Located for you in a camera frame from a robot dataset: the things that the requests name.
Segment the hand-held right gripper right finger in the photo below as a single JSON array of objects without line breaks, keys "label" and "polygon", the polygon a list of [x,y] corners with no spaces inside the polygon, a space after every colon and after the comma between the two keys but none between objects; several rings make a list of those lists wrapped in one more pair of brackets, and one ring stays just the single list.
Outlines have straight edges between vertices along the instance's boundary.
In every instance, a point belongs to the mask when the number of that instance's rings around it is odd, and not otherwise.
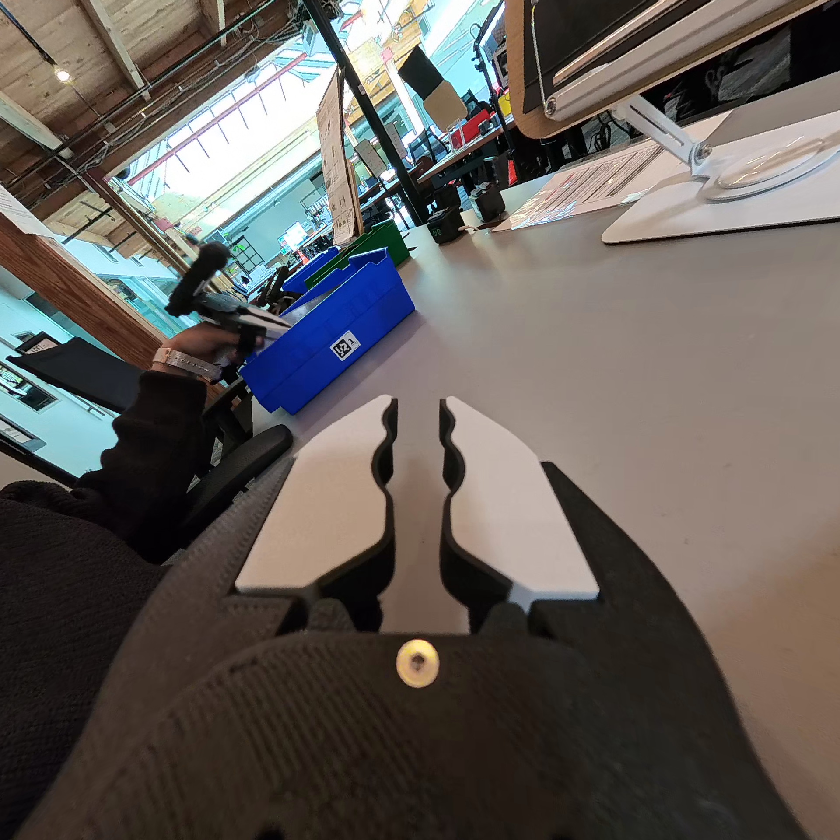
[{"label": "hand-held right gripper right finger", "polygon": [[457,397],[440,402],[440,573],[467,607],[593,601],[599,584],[539,458]]}]

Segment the thick wooden post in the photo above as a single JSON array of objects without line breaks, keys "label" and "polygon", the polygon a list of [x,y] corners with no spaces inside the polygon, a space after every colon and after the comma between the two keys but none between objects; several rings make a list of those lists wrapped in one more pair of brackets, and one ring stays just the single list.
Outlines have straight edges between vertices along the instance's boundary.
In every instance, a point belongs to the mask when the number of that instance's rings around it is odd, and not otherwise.
[{"label": "thick wooden post", "polygon": [[1,264],[123,361],[151,367],[164,335],[53,239],[1,216]]}]

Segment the person's left forearm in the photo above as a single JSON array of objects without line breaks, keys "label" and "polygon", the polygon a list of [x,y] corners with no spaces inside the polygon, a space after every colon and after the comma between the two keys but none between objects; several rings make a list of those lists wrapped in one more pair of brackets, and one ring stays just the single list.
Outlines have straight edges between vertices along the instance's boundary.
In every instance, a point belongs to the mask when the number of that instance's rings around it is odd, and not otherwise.
[{"label": "person's left forearm", "polygon": [[142,373],[99,469],[2,489],[1,830],[11,838],[78,740],[165,575],[203,437],[206,386]]}]

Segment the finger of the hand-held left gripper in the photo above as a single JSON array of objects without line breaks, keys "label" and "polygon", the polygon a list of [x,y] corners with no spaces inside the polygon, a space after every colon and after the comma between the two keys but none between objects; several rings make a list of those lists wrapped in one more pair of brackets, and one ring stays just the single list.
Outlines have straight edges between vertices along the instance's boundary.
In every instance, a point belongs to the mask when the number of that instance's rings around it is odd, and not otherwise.
[{"label": "finger of the hand-held left gripper", "polygon": [[292,324],[276,314],[245,301],[224,301],[224,329],[227,331],[285,332],[291,327]]}]

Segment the white stand base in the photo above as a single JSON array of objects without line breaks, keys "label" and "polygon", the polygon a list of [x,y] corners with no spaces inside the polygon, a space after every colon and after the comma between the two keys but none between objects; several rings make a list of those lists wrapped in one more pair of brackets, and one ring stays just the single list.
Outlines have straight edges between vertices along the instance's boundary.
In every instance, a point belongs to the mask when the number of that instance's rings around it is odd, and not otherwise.
[{"label": "white stand base", "polygon": [[718,146],[703,172],[664,179],[602,234],[605,245],[837,221],[839,111]]}]

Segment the red bin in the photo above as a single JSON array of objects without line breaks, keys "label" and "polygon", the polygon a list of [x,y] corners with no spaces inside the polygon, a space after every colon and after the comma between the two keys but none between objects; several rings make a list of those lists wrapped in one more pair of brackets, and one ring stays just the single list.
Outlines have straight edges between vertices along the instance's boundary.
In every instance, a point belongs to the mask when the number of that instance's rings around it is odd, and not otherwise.
[{"label": "red bin", "polygon": [[484,123],[490,124],[492,116],[492,112],[488,111],[487,108],[482,108],[471,118],[462,121],[457,127],[448,131],[451,150],[457,151],[477,139],[481,135],[480,126]]}]

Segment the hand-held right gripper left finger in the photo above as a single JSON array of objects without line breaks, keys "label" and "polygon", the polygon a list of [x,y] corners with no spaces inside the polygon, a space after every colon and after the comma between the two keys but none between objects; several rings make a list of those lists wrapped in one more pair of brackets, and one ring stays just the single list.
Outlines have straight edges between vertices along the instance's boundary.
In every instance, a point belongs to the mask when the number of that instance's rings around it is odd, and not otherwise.
[{"label": "hand-held right gripper left finger", "polygon": [[303,591],[385,536],[373,463],[390,396],[343,416],[298,452],[237,577],[237,593]]}]

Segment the person's left hand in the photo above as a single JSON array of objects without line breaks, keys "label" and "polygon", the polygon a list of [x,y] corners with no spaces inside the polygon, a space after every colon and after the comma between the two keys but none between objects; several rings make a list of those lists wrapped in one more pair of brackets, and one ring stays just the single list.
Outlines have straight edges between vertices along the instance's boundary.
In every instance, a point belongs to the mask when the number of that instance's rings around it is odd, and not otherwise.
[{"label": "person's left hand", "polygon": [[169,354],[168,361],[172,361],[172,353],[181,353],[206,364],[225,367],[237,359],[238,343],[237,331],[202,321],[165,339],[161,344],[161,353]]}]

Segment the plain blue bin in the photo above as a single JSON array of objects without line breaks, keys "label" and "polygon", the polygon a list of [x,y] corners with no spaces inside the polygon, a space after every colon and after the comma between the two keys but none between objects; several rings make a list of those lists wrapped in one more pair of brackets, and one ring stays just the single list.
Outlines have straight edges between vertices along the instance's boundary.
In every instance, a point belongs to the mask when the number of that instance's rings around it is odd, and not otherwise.
[{"label": "plain blue bin", "polygon": [[290,274],[283,283],[284,294],[303,295],[308,291],[308,281],[340,253],[338,246],[331,246],[315,255],[309,262]]}]

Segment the black device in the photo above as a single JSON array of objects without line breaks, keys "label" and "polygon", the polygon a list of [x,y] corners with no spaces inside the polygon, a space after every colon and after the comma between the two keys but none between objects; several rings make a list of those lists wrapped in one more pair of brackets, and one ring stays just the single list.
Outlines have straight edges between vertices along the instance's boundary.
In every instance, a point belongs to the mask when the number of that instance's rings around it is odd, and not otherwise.
[{"label": "black device", "polygon": [[438,246],[449,245],[468,232],[459,205],[445,206],[430,214],[426,228],[432,240]]},{"label": "black device", "polygon": [[469,193],[469,201],[483,225],[498,224],[506,215],[507,207],[497,182],[477,184]]}]

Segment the printed paper sheets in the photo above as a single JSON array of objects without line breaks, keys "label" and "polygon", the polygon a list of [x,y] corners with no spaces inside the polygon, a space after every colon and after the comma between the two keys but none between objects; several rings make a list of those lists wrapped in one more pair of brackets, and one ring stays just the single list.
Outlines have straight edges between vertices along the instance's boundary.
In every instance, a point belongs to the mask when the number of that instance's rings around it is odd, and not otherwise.
[{"label": "printed paper sheets", "polygon": [[664,163],[665,151],[647,141],[562,171],[499,224],[495,232],[552,224],[633,203],[663,179]]}]

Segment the green storage bin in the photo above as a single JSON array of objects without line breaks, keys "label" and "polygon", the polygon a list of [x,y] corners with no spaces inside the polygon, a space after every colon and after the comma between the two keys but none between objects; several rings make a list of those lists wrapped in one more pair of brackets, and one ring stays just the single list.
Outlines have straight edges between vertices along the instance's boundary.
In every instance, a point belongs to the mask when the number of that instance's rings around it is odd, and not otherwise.
[{"label": "green storage bin", "polygon": [[346,267],[350,259],[371,253],[378,249],[386,249],[395,266],[400,266],[410,258],[410,252],[403,238],[403,233],[392,219],[374,224],[370,230],[363,233],[344,249],[334,250],[334,247],[324,250],[305,265],[313,274],[320,271],[331,271]]}]

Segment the black office chair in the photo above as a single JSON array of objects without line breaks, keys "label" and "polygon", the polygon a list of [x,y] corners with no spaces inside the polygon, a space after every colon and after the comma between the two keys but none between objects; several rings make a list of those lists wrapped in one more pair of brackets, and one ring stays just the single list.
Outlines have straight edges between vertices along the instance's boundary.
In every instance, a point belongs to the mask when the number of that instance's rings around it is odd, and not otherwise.
[{"label": "black office chair", "polygon": [[[121,414],[140,387],[141,369],[81,338],[57,343],[40,332],[16,348],[7,361],[48,385]],[[174,535],[177,549],[187,547],[246,490],[252,480],[292,447],[284,425],[253,433],[252,394],[241,378],[203,411],[193,445],[192,478],[182,518]]]}]

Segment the black metal pole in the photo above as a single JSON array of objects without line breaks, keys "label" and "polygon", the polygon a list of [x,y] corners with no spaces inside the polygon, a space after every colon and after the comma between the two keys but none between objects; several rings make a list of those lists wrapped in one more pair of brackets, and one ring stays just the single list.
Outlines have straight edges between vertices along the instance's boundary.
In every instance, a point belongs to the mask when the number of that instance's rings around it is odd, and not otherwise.
[{"label": "black metal pole", "polygon": [[424,226],[429,217],[427,205],[421,199],[417,185],[409,175],[403,163],[403,159],[397,153],[396,147],[390,139],[382,119],[376,111],[367,91],[364,89],[364,85],[354,69],[350,58],[344,51],[340,38],[333,30],[331,21],[324,11],[321,2],[303,1],[302,4],[307,9],[309,16],[315,24],[321,37],[323,37],[337,67],[343,73],[343,79],[349,84],[364,117],[369,123],[374,135],[380,142],[380,146],[385,153],[386,159],[395,170],[396,178],[401,188],[403,198],[415,226]]}]

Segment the blue bin with sticker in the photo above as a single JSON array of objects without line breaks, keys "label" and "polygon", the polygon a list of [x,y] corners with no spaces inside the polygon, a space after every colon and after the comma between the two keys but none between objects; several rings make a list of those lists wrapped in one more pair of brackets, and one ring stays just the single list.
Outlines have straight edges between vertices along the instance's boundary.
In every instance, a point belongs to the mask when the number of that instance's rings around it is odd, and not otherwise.
[{"label": "blue bin with sticker", "polygon": [[240,374],[268,413],[295,414],[414,311],[386,248],[352,255],[283,312],[289,330]]}]

